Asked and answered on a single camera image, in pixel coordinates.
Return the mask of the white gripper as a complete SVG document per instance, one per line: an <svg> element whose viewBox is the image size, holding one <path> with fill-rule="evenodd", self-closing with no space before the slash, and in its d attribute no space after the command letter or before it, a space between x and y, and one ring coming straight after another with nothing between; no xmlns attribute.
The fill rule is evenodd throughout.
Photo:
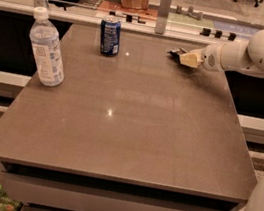
<svg viewBox="0 0 264 211"><path fill-rule="evenodd" d="M210 71L219 71L221 70L221 57L220 53L222 50L222 45L210 44L204 47L200 53L187 52L179 55L180 63L190 68L198 68L202 66L206 70Z"/></svg>

